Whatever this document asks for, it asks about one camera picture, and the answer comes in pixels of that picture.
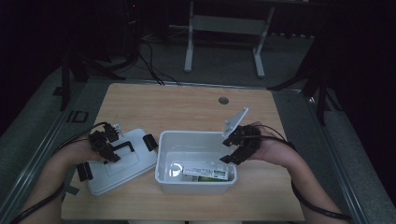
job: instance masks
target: white container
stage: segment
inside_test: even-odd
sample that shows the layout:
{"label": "white container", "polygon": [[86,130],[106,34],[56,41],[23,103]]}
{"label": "white container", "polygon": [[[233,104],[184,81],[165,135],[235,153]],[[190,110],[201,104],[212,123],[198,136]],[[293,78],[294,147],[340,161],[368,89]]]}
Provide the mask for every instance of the white container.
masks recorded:
{"label": "white container", "polygon": [[[222,144],[233,132],[247,108],[225,121],[224,132],[165,131],[161,133],[155,179],[163,192],[174,194],[221,194],[237,180],[236,166],[219,159],[233,153]],[[183,167],[228,172],[228,180],[220,182],[183,181]]]}

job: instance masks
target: wooden table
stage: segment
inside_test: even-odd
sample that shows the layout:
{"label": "wooden table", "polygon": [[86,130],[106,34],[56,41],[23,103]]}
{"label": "wooden table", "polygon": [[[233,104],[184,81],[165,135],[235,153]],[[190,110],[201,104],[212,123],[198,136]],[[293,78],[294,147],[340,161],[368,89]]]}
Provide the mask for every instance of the wooden table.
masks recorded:
{"label": "wooden table", "polygon": [[[229,103],[219,103],[227,97]],[[166,130],[222,132],[224,120],[243,107],[249,111],[241,125],[256,120],[281,133],[282,124],[272,93],[208,87],[112,84],[96,122],[119,123],[125,132],[142,128],[158,141]],[[78,196],[64,199],[64,219],[149,220],[303,220],[290,188],[287,171],[265,161],[237,166],[238,179],[225,194],[164,194],[154,169],[101,196],[90,194],[75,173],[71,185]]]}

